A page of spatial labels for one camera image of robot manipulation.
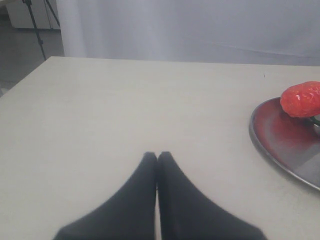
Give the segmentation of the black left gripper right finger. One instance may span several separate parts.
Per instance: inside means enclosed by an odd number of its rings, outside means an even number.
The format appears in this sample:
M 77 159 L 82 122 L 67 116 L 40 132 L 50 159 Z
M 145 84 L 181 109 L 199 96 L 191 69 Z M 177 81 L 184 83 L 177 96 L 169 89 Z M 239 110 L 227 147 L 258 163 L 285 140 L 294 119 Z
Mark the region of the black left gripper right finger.
M 264 240 L 257 227 L 207 198 L 187 178 L 172 154 L 158 157 L 157 188 L 164 240 Z

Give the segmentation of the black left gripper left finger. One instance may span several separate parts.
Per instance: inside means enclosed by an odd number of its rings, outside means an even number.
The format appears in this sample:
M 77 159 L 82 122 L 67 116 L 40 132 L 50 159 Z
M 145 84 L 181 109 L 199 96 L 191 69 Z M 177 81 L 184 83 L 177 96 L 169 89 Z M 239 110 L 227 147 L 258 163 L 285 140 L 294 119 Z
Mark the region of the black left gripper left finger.
M 105 203 L 62 227 L 56 240 L 153 240 L 157 157 L 146 152 L 127 182 Z

